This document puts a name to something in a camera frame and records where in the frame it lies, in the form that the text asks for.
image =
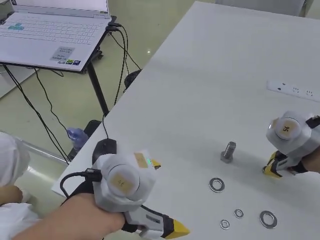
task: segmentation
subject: electrical outlet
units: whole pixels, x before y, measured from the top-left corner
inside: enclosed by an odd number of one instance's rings
[[[314,95],[314,93],[310,90],[305,91],[305,94],[310,97],[312,97]]]
[[[296,93],[296,94],[299,94],[299,93],[300,93],[300,89],[294,86],[294,87],[292,88],[292,92],[293,92],[293,93]]]
[[[313,90],[276,81],[267,81],[266,88],[277,93],[287,94],[320,103],[320,94],[317,94]]]

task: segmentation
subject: white hat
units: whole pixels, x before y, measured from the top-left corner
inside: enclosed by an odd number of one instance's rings
[[[23,143],[0,132],[0,187],[13,185],[27,170],[30,155]]]

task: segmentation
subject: hex bolt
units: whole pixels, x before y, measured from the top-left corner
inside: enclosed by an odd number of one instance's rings
[[[225,162],[226,164],[229,164],[232,162],[233,158],[233,153],[236,149],[236,143],[234,141],[230,141],[228,145],[226,146],[226,149],[221,152],[220,159],[221,161]]]

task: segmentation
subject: small washer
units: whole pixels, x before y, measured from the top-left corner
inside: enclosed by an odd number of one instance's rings
[[[234,215],[237,219],[242,219],[244,217],[244,212],[241,209],[234,210]]]
[[[272,224],[266,224],[266,222],[264,220],[264,216],[265,215],[268,215],[268,216],[272,217],[272,219],[273,219],[273,223]],[[278,220],[277,220],[276,216],[270,211],[262,211],[260,213],[260,222],[267,229],[274,229],[278,224]]]
[[[220,188],[215,188],[214,187],[214,182],[220,183],[221,187]],[[209,182],[209,187],[212,191],[214,191],[215,193],[221,193],[224,189],[225,189],[225,183],[224,181],[222,181],[220,178],[215,177],[212,178]]]
[[[224,230],[228,230],[230,228],[230,223],[223,219],[220,221],[220,227]]]

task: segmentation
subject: table leg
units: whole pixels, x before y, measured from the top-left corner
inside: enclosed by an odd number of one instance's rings
[[[87,66],[87,72],[89,74],[93,89],[95,91],[95,95],[98,98],[100,107],[102,109],[103,115],[106,116],[109,113],[109,109],[106,103],[106,99],[104,97],[104,94],[101,90],[100,84],[99,84],[99,80],[94,68],[94,65],[92,64],[92,62],[90,62]]]

